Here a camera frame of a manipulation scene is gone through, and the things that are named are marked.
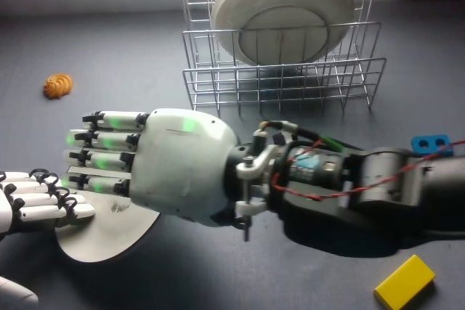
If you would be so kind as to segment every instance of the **green light spot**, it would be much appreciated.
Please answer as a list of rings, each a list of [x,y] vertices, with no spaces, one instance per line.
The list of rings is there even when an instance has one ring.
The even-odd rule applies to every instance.
[[[196,126],[197,122],[195,120],[184,119],[184,123],[182,124],[182,130],[184,132],[194,132]]]
[[[109,139],[104,139],[103,140],[103,147],[104,148],[108,148],[108,149],[111,149],[113,146],[113,142]]]
[[[97,168],[101,169],[101,170],[106,170],[108,165],[107,165],[107,161],[106,160],[102,160],[102,159],[97,159],[95,161],[95,165]]]
[[[74,135],[69,134],[66,136],[66,143],[69,145],[74,145]]]
[[[95,192],[103,192],[103,186],[101,184],[94,184]]]
[[[110,119],[110,126],[114,129],[120,129],[121,128],[121,120],[118,118],[111,118]]]

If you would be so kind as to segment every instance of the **blue toy brick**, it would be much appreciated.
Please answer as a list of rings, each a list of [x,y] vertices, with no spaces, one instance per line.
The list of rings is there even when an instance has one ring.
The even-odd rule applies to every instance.
[[[430,136],[416,136],[412,138],[412,151],[420,155],[429,155],[438,152],[444,145],[449,145],[450,140],[446,134],[432,134]],[[453,156],[453,148],[442,152],[444,156]]]

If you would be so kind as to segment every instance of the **swirl-shaped cookie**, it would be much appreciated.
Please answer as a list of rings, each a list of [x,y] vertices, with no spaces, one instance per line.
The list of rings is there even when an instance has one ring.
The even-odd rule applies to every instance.
[[[64,74],[57,73],[49,76],[44,84],[44,94],[50,99],[61,98],[71,92],[73,79]]]

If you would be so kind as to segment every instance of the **wire dish rack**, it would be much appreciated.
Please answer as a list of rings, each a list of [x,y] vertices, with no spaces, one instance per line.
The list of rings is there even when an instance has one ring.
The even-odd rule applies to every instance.
[[[238,112],[245,104],[257,104],[261,111],[264,103],[275,103],[281,111],[285,103],[298,102],[301,109],[318,103],[322,108],[327,101],[339,100],[342,110],[351,99],[364,99],[371,107],[386,65],[386,59],[375,58],[381,23],[369,22],[372,0],[355,0],[357,22],[338,25],[263,30],[213,30],[211,11],[215,0],[182,0],[187,30],[183,42],[188,69],[183,71],[185,86],[192,109],[214,107],[220,116],[221,107],[236,106]],[[240,62],[235,56],[239,48],[232,44],[232,54],[218,42],[230,37],[252,35],[259,57],[260,38],[265,32],[299,31],[305,39],[312,30],[347,31],[344,39],[331,51],[314,62],[299,64],[255,65]],[[306,45],[302,45],[302,62]]]

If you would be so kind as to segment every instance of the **table surface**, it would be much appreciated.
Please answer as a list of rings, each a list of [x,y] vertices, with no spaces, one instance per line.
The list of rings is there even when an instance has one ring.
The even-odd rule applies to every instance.
[[[241,139],[264,118],[297,122],[364,148],[409,147],[412,136],[464,138],[465,4],[375,4],[377,54],[388,59],[373,112],[356,103],[305,113],[222,113]],[[189,108],[181,70],[182,14],[0,21],[0,168],[64,173],[65,133],[95,110]],[[48,101],[48,75],[75,78]],[[343,258],[287,240],[277,217],[255,219],[251,242],[231,227],[162,216],[124,258],[79,264],[53,234],[0,244],[0,275],[35,292],[43,309],[380,309],[372,291],[412,254],[437,274],[421,309],[465,308],[465,242],[431,242],[387,258]]]

